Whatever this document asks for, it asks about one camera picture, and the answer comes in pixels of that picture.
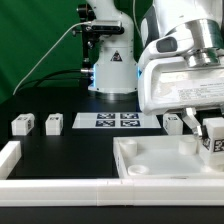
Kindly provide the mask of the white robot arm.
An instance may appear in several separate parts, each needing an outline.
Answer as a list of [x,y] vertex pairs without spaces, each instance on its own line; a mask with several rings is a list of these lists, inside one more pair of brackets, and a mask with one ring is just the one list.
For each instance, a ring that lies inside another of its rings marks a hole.
[[224,0],[152,0],[141,21],[143,51],[133,57],[136,23],[114,0],[86,0],[89,41],[100,42],[90,93],[111,100],[137,94],[147,114],[181,112],[193,133],[198,110],[224,103]]

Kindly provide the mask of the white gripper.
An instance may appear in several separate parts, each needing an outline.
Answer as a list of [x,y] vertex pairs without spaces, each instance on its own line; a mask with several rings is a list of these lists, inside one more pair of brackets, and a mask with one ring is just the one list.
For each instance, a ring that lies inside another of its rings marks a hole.
[[138,80],[138,100],[145,115],[183,109],[182,120],[201,139],[196,109],[208,110],[224,103],[224,57],[218,66],[199,68],[189,68],[183,57],[152,60]]

